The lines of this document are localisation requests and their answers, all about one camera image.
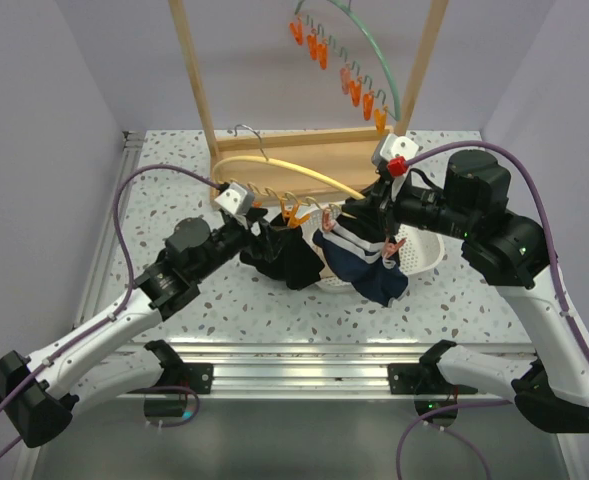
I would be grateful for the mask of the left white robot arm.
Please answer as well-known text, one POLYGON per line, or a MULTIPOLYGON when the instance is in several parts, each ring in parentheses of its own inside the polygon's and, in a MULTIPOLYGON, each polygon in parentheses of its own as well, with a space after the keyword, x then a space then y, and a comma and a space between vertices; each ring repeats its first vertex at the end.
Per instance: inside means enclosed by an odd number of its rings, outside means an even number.
POLYGON ((0 412, 29 448, 60 435, 74 416, 122 393, 183 390, 183 363, 169 344, 152 340, 130 355, 116 350, 180 312, 199 285, 240 253, 277 257, 285 230, 262 208, 222 215, 213 229, 202 218, 178 223, 150 264, 109 307, 59 340, 22 355, 0 358, 0 412))

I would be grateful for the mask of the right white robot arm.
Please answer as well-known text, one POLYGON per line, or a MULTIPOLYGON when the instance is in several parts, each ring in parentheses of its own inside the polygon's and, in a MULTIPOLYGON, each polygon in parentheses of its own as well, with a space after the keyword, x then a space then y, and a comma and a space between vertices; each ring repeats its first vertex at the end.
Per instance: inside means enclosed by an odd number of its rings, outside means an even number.
POLYGON ((463 259, 508 303, 536 353, 533 361, 509 360, 441 340, 417 366, 392 373, 413 393, 472 388, 514 403, 547 433, 589 433, 588 336, 571 311, 548 224, 507 208, 510 172, 486 151, 461 150, 450 157, 442 188, 405 181, 393 194, 406 160, 376 153, 372 162, 379 178, 348 212, 461 240, 463 259))

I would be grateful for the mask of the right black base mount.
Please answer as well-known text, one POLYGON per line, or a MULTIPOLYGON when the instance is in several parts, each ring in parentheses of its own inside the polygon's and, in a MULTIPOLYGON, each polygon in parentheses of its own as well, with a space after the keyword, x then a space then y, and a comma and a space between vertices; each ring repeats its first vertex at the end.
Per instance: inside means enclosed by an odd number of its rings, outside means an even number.
POLYGON ((392 395, 410 395, 418 415, 458 403, 460 395, 476 395, 478 390, 448 383, 431 367, 419 363, 392 363, 387 366, 392 395))

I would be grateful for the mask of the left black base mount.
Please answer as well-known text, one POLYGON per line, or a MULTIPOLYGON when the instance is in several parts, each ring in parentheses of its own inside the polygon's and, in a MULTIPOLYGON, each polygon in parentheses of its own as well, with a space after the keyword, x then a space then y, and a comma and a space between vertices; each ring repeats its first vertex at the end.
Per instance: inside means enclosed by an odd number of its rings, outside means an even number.
POLYGON ((158 428, 183 426, 195 419, 200 397, 212 390, 210 363, 188 363, 165 371, 156 384, 142 390, 145 419, 158 428))

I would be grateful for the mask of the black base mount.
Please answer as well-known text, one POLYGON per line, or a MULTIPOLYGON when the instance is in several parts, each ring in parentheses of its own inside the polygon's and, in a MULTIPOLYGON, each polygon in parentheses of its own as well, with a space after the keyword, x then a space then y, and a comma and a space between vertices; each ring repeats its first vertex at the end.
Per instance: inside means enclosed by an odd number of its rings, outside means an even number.
POLYGON ((200 397, 212 390, 210 363, 188 363, 165 371, 156 384, 142 390, 145 419, 158 428, 183 426, 195 419, 200 397))
POLYGON ((392 395, 410 395, 418 415, 458 403, 460 395, 476 395, 478 390, 448 383, 431 367, 419 363, 392 363, 387 366, 392 395))

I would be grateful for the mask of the green clip hanger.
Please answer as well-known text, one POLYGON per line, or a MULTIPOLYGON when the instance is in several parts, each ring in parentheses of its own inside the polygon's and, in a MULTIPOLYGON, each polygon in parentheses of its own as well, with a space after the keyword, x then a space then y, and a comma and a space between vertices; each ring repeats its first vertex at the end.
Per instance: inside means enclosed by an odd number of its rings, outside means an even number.
POLYGON ((329 68, 331 54, 338 59, 342 94, 350 99, 353 107, 361 108, 363 119, 372 122, 377 133, 382 135, 389 120, 401 119, 401 105, 395 77, 378 42, 365 23, 353 12, 350 1, 329 1, 363 36, 378 62, 386 87, 378 87, 373 76, 363 69, 343 43, 335 35, 328 33, 325 26, 310 13, 303 12, 304 4, 305 1, 295 3, 293 19, 288 25, 294 41, 307 49, 310 59, 323 71, 329 68))

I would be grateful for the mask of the wooden drying rack frame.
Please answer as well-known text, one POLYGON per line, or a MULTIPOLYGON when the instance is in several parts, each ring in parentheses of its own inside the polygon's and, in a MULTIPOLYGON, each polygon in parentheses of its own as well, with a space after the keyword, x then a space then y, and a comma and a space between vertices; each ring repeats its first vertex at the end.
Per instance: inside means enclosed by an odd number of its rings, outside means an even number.
POLYGON ((210 172, 218 180, 240 177, 258 195, 289 198, 306 203, 318 195, 342 191, 352 195, 372 181, 365 164, 386 135, 404 135, 415 109, 424 77, 447 10, 447 2, 433 1, 427 14, 420 44, 404 90, 398 90, 391 70, 376 41, 370 46, 379 59, 388 82, 386 90, 366 90, 369 76, 361 75, 357 61, 340 50, 344 61, 341 81, 354 106, 361 106, 368 128, 311 130, 266 137, 250 131, 245 136, 218 138, 215 134, 205 87, 181 1, 169 4, 194 101, 210 153, 210 172))

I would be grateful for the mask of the white perforated plastic basket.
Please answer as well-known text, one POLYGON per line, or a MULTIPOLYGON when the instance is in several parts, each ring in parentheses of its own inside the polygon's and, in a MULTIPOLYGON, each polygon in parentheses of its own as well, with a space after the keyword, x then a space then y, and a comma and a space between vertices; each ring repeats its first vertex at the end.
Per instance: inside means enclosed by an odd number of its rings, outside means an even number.
MULTIPOLYGON (((310 211, 310 218, 302 225, 303 239, 318 255, 321 255, 322 251, 315 246, 312 239, 314 232, 321 226, 321 222, 322 211, 316 209, 310 211)), ((401 225, 396 237, 406 240, 398 254, 400 269, 408 277, 433 269, 444 257, 444 243, 439 234, 401 225)), ((328 266, 325 266, 321 272, 321 279, 316 283, 316 286, 332 294, 354 291, 350 283, 343 282, 332 274, 328 266)))

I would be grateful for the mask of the navy blue underwear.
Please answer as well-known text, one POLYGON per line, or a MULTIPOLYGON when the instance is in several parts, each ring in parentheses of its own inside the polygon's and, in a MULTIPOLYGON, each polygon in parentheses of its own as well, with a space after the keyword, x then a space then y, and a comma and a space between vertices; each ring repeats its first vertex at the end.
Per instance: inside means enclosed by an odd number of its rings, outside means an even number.
POLYGON ((312 241, 334 275, 369 301, 390 307, 408 288, 399 257, 405 238, 397 240, 368 222, 340 215, 317 229, 312 241))

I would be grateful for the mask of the black sock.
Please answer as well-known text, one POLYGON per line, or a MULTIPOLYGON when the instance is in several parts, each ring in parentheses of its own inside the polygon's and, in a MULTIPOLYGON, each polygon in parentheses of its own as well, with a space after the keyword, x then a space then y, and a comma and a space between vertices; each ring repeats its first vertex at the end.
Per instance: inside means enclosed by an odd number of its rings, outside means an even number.
POLYGON ((283 228, 283 248, 276 258, 267 262, 242 252, 240 262, 254 267, 270 279, 283 281, 290 290, 302 290, 318 282, 325 264, 303 239, 302 228, 288 228, 281 214, 277 214, 270 224, 283 228))

